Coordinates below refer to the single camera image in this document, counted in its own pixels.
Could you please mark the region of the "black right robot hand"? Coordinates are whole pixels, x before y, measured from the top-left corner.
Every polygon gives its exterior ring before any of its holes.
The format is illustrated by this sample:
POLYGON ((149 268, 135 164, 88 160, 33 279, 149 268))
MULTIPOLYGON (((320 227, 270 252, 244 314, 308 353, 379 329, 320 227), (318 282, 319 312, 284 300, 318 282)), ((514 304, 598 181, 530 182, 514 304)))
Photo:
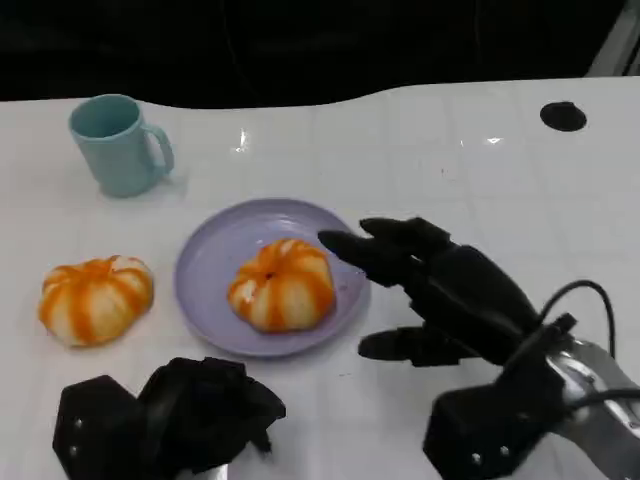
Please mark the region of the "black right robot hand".
POLYGON ((520 287, 476 248, 420 218, 368 218, 366 237, 321 230, 318 239, 340 260, 385 288, 399 286, 419 327, 370 334, 360 356, 408 361, 415 367, 456 365, 482 358, 501 366, 535 332, 538 312, 520 287))

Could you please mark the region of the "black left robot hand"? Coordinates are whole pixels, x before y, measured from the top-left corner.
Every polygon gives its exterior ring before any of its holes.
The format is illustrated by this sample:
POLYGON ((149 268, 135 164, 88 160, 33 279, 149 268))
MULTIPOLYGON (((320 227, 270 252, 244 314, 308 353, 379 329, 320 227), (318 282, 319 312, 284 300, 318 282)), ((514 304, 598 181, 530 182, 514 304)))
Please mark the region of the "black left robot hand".
POLYGON ((267 429, 286 417, 283 401, 240 362, 176 357, 153 372, 138 396, 146 414, 143 465, 158 479, 206 472, 251 443, 271 452, 267 429))

